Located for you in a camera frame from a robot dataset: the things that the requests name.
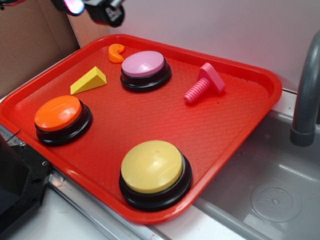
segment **cardboard box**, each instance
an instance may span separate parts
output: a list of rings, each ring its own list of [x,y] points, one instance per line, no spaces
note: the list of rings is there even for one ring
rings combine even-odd
[[[0,99],[79,49],[67,15],[50,0],[6,7],[0,23]]]
[[[79,16],[69,15],[68,17],[81,48],[101,37],[110,35],[110,28],[95,23],[87,10],[84,10]]]

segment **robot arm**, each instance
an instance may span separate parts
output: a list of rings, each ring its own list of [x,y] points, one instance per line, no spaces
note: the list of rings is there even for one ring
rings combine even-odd
[[[26,0],[0,0],[0,9],[15,6]],[[61,12],[78,16],[85,9],[91,19],[102,25],[118,27],[125,19],[125,10],[122,3],[125,0],[51,0],[53,5]]]

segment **plastic tray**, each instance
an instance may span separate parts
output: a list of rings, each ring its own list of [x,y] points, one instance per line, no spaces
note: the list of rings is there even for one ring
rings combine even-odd
[[[145,93],[125,90],[121,64],[111,63],[108,47],[125,45],[122,55],[152,50],[164,55],[172,77]],[[194,104],[184,94],[197,82],[204,63],[226,83],[222,94],[210,90]],[[93,114],[88,132],[75,142],[47,147],[36,136],[34,115],[48,100],[70,94],[70,85],[97,66],[107,85],[75,96]],[[0,105],[0,123],[46,157],[58,170],[129,221],[155,224],[185,211],[228,161],[281,96],[271,72],[133,36],[111,35],[92,42],[35,77]],[[135,145],[149,140],[174,144],[189,160],[190,191],[176,205],[157,212],[129,206],[119,189],[122,160]]]

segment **pink toy bolt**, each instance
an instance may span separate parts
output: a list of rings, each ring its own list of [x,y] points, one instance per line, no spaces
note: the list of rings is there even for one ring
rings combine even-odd
[[[217,71],[210,63],[205,63],[199,70],[198,82],[184,95],[187,104],[197,100],[208,88],[212,88],[217,94],[226,88]]]

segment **sink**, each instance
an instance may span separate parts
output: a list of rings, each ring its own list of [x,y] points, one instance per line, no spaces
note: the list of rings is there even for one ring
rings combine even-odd
[[[272,110],[194,205],[246,239],[318,240],[320,129],[299,147],[291,124]]]

